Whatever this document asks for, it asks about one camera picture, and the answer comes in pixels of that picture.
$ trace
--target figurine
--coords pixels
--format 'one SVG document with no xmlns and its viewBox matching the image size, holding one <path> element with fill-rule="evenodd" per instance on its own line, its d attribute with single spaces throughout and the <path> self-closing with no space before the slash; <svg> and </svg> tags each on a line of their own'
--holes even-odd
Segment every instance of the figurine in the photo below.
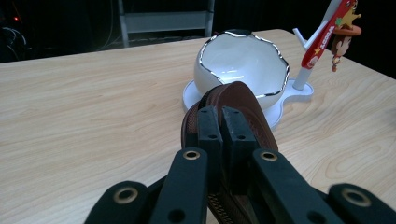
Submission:
<svg viewBox="0 0 396 224">
<path fill-rule="evenodd" d="M 346 15 L 337 21 L 337 27 L 334 28 L 334 41 L 332 42 L 332 71 L 337 71 L 337 65 L 341 62 L 341 57 L 347 52 L 352 36 L 360 35 L 361 28 L 353 25 L 352 21 L 360 18 L 361 14 L 356 15 L 355 10 L 358 1 L 354 2 L 354 6 L 349 9 Z"/>
</svg>

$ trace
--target white bowl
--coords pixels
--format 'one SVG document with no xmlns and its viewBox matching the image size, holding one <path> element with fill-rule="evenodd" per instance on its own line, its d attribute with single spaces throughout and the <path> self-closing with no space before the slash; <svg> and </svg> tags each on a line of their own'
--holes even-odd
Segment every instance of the white bowl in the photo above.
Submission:
<svg viewBox="0 0 396 224">
<path fill-rule="evenodd" d="M 195 61 L 194 82 L 201 96 L 218 85 L 245 82 L 264 110 L 283 94 L 289 70 L 272 42 L 252 33 L 227 31 L 202 46 Z"/>
</svg>

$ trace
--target table surface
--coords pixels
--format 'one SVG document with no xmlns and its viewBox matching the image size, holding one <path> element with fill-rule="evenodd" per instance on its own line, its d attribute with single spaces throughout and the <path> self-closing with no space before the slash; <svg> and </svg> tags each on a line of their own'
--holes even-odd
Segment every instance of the table surface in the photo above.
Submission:
<svg viewBox="0 0 396 224">
<path fill-rule="evenodd" d="M 254 34 L 278 46 L 296 77 L 297 37 Z M 0 221 L 83 223 L 112 185 L 166 175 L 205 41 L 0 64 Z M 333 73 L 331 59 L 327 50 L 308 79 L 310 101 L 285 104 L 279 151 L 317 189 L 355 184 L 396 209 L 396 80 L 347 58 Z"/>
</svg>

